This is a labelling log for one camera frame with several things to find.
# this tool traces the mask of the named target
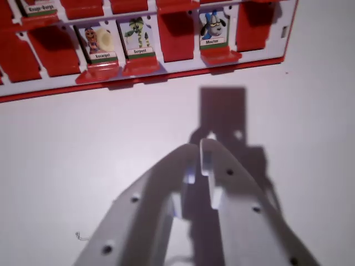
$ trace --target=cartoon snake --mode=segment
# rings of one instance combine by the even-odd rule
[[[131,19],[129,21],[129,27],[132,29],[124,34],[124,37],[126,37],[126,43],[128,44],[128,37],[132,36],[133,33],[136,33],[138,35],[138,43],[139,43],[139,48],[143,47],[143,42],[142,42],[142,29],[143,29],[143,19],[141,17],[135,19]],[[144,34],[144,39],[146,46],[149,47],[149,37],[147,32]]]

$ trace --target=snake character card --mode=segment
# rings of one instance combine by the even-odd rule
[[[128,59],[155,56],[153,31],[144,23],[142,17],[120,22],[119,28]]]

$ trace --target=cartoon character picture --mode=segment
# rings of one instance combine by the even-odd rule
[[[219,36],[222,34],[222,26],[226,26],[226,22],[217,16],[217,10],[213,10],[212,14],[206,13],[207,23],[201,30],[202,40],[211,39],[212,36]]]
[[[138,43],[139,43],[139,48],[143,47],[143,42],[142,42],[142,29],[143,29],[143,19],[141,17],[139,18],[133,18],[129,21],[129,27],[132,29],[128,32],[125,32],[124,37],[126,37],[126,43],[128,44],[128,37],[131,37],[134,33],[138,35]],[[146,46],[149,47],[149,37],[148,33],[145,32],[144,34],[144,39]]]
[[[150,26],[144,23],[142,17],[120,22],[119,29],[126,58],[155,56],[154,42],[152,41],[153,31]]]
[[[88,63],[102,63],[117,60],[110,31],[99,23],[75,26],[80,44]]]
[[[201,49],[228,45],[229,19],[225,17],[223,9],[200,13],[200,21]]]
[[[100,53],[101,50],[98,47],[98,38],[96,32],[92,28],[86,28],[85,37],[87,38],[88,45],[90,47],[89,54]]]

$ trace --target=white background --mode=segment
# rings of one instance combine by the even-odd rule
[[[354,11],[301,0],[281,65],[0,104],[0,265],[71,265],[85,245],[75,232],[90,236],[189,141],[209,85],[246,88],[247,143],[265,151],[284,218],[321,265],[353,266]]]

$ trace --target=white plastic frame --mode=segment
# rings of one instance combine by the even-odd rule
[[[125,14],[111,14],[112,11],[110,9],[110,2],[109,0],[105,0],[103,4],[103,9],[105,14],[104,16],[94,17],[94,18],[84,18],[84,19],[72,19],[72,20],[69,20],[67,18],[65,14],[65,10],[60,3],[60,0],[54,0],[54,1],[58,10],[58,17],[60,19],[58,26],[59,27],[65,26],[66,28],[71,29],[69,31],[69,35],[74,43],[78,41],[75,34],[73,35],[74,32],[73,26],[76,24],[88,23],[88,22],[103,23],[104,21],[109,21],[110,25],[114,25],[116,27],[115,21],[120,21],[122,19],[129,19],[132,17],[139,17],[139,16],[143,17],[144,22],[149,26],[151,26],[152,28],[153,35],[154,35],[154,42],[155,42],[154,43],[155,54],[161,67],[160,70],[154,73],[141,75],[141,76],[153,76],[153,75],[160,75],[166,73],[176,73],[181,71],[205,69],[206,67],[212,68],[212,67],[219,67],[219,66],[230,64],[228,63],[228,64],[218,64],[218,65],[206,65],[202,61],[200,57],[199,26],[198,26],[199,23],[198,16],[200,13],[200,9],[211,8],[211,7],[224,7],[224,12],[230,16],[229,46],[231,50],[237,49],[235,44],[237,20],[238,20],[237,16],[238,16],[239,3],[242,2],[242,0],[231,0],[226,2],[202,4],[200,8],[193,10],[191,16],[193,16],[194,27],[195,27],[194,58],[191,60],[176,61],[176,62],[169,62],[169,63],[164,62],[163,53],[161,52],[160,35],[159,35],[155,0],[148,0],[147,11],[125,13]],[[14,14],[13,21],[16,23],[20,23],[21,13],[17,5],[14,4],[14,1],[12,0],[8,0],[8,2]],[[238,63],[247,63],[247,62],[255,62],[255,61],[265,60],[265,59],[279,58],[284,55],[287,40],[288,40],[288,35],[290,33],[293,14],[296,8],[296,3],[297,0],[285,0],[285,1],[277,2],[277,6],[279,9],[281,9],[281,11],[280,10],[275,11],[275,18],[273,20],[273,24],[270,29],[270,34],[266,42],[265,49],[242,52],[242,58],[239,60]],[[281,34],[284,27],[287,27],[287,32],[284,38],[281,38]],[[29,42],[28,37],[25,33],[22,39]],[[31,44],[30,47],[34,52],[34,54],[36,55],[36,51],[33,49]],[[83,51],[81,50],[81,47],[79,45],[75,45],[75,47],[76,47],[75,51],[77,53],[80,62],[79,68],[80,71],[83,72],[87,68],[87,62],[83,54]],[[116,53],[117,56],[119,57],[119,65],[123,69],[126,63],[124,59],[123,49],[121,51],[117,47],[122,47],[122,45],[116,45],[115,48],[117,49]],[[27,92],[47,90],[47,89],[63,88],[63,87],[76,85],[75,80],[79,76],[79,74],[57,76],[57,77],[50,78],[37,55],[36,55],[36,59],[38,60],[38,63],[41,66],[41,71],[40,71],[40,75],[42,77],[41,79],[11,83],[7,77],[7,74],[4,71],[2,71],[2,69],[0,68],[3,74],[2,76],[3,85],[0,85],[0,96],[27,93]],[[136,76],[122,76],[120,72],[118,76],[109,79],[107,81],[124,80],[124,79],[129,79],[134,77]]]

